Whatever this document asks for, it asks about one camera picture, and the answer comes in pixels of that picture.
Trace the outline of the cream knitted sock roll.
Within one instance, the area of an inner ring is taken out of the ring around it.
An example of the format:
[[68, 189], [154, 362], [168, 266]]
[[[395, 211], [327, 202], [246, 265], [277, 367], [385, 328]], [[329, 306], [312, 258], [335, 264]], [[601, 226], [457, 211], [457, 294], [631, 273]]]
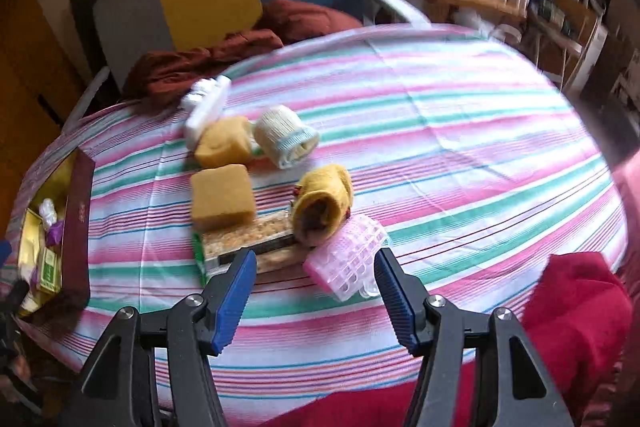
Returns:
[[269, 107], [253, 124], [253, 138], [279, 169], [305, 159], [320, 142], [319, 132], [285, 105]]

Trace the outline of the pink plastic hair roller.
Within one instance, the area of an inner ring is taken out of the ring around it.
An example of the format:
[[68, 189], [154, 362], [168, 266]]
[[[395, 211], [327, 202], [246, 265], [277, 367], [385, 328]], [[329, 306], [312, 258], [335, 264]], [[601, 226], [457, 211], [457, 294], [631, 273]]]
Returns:
[[390, 245], [380, 222], [367, 216], [345, 221], [327, 241], [314, 248], [303, 263], [310, 279], [344, 303], [359, 294], [364, 299], [380, 295], [373, 262], [376, 253]]

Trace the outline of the dark red crumpled cloth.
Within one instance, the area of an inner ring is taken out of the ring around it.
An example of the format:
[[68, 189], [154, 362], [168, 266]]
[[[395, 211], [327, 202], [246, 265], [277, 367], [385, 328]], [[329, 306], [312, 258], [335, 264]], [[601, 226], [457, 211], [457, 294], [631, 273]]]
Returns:
[[130, 69], [122, 95], [126, 100], [147, 98], [155, 107], [166, 107], [177, 103], [198, 80], [215, 78], [247, 58], [361, 26], [355, 17], [318, 4], [269, 0], [252, 28], [226, 35], [214, 46], [142, 55]]

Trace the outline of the white foam sponge block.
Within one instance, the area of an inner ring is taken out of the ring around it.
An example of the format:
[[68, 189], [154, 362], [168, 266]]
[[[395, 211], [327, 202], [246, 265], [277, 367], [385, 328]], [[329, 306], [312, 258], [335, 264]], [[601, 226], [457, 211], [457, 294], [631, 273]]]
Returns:
[[231, 80], [220, 75], [203, 78], [183, 95], [180, 107], [188, 113], [183, 126], [184, 141], [188, 150], [195, 150], [205, 129], [217, 121], [226, 107]]

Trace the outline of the small white plastic wad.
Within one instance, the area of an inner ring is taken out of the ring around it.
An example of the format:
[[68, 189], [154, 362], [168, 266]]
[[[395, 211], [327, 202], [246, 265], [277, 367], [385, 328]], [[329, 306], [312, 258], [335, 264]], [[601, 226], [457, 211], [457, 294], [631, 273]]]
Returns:
[[49, 231], [58, 222], [58, 213], [52, 199], [44, 198], [38, 206], [38, 213], [42, 221], [43, 230]]

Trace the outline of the striped bed sheet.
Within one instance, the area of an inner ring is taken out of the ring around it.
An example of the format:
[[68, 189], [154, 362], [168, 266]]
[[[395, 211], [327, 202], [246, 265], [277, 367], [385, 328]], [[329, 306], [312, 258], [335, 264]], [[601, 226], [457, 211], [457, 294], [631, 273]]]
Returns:
[[[385, 228], [406, 272], [456, 306], [521, 311], [553, 255], [597, 251], [611, 269], [627, 220], [605, 159], [566, 98], [518, 52], [454, 26], [371, 26], [235, 65], [228, 115], [292, 108], [321, 140], [288, 170], [248, 168], [262, 216], [288, 209], [311, 169], [352, 177], [352, 213]], [[171, 307], [197, 291], [186, 115], [141, 102], [104, 110], [28, 170], [6, 236], [17, 244], [38, 186], [72, 150], [93, 161], [90, 300], [77, 319], [25, 325], [70, 367], [114, 313]], [[297, 268], [256, 281], [231, 345], [214, 358], [224, 413], [254, 426], [338, 391], [416, 378], [382, 301], [341, 303]]]

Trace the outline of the red blanket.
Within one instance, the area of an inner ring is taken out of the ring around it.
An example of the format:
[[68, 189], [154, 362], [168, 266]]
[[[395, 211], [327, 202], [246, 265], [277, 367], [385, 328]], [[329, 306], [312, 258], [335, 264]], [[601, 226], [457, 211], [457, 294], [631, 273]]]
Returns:
[[465, 311], [428, 291], [424, 307], [415, 383], [335, 392], [272, 425], [571, 426], [620, 354], [632, 315], [595, 251], [551, 256], [522, 314]]

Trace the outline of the packaged scouring pad green edge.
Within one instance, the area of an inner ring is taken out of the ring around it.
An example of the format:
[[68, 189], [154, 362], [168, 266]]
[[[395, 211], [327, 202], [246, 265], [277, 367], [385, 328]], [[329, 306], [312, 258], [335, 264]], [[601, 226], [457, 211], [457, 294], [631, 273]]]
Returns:
[[257, 217], [246, 225], [192, 235], [192, 246], [202, 284], [228, 270], [239, 251], [256, 255], [257, 273], [301, 265], [310, 248], [297, 242], [288, 212]]

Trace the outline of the yellow sponge block large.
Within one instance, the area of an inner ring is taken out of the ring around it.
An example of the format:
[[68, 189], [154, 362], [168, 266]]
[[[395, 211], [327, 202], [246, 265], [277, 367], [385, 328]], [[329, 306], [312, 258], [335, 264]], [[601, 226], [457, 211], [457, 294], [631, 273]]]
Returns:
[[198, 233], [245, 225], [255, 219], [255, 197], [244, 165], [204, 169], [191, 176], [190, 183], [191, 220]]

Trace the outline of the green white medicine box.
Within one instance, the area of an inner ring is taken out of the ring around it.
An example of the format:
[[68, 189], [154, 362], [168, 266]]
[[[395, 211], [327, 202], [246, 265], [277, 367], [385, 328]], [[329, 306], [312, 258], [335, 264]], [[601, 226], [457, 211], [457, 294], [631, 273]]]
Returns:
[[38, 254], [37, 287], [48, 294], [57, 294], [62, 286], [61, 256], [47, 246]]

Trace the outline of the gold box maroon rim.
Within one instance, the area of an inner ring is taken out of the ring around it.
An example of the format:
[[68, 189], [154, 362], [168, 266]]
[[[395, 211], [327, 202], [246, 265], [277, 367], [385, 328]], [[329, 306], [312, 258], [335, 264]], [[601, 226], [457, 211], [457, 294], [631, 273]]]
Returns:
[[17, 274], [29, 283], [18, 315], [34, 324], [75, 314], [90, 297], [88, 228], [94, 161], [80, 148], [67, 154], [24, 212]]

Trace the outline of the yellow sock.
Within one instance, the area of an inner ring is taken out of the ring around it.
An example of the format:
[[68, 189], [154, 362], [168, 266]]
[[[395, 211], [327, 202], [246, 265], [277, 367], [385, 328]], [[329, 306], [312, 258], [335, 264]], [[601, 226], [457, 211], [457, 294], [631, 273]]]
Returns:
[[294, 188], [294, 236], [307, 247], [321, 245], [349, 218], [353, 201], [352, 178], [345, 167], [331, 164], [305, 173]]

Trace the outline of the yellow sponge small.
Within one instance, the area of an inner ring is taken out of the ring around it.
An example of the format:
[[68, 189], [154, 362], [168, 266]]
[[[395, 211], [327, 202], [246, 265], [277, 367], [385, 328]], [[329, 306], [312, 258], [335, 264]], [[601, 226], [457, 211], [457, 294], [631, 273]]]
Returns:
[[252, 159], [252, 125], [244, 116], [220, 118], [198, 141], [194, 156], [202, 168], [246, 165]]

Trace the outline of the purple snack packet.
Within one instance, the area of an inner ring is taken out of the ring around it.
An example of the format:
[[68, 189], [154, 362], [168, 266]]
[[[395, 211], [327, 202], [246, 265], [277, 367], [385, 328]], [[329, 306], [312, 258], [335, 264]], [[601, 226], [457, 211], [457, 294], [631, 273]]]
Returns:
[[48, 248], [58, 247], [62, 245], [64, 237], [64, 221], [56, 221], [50, 226], [49, 230], [44, 234], [46, 246]]

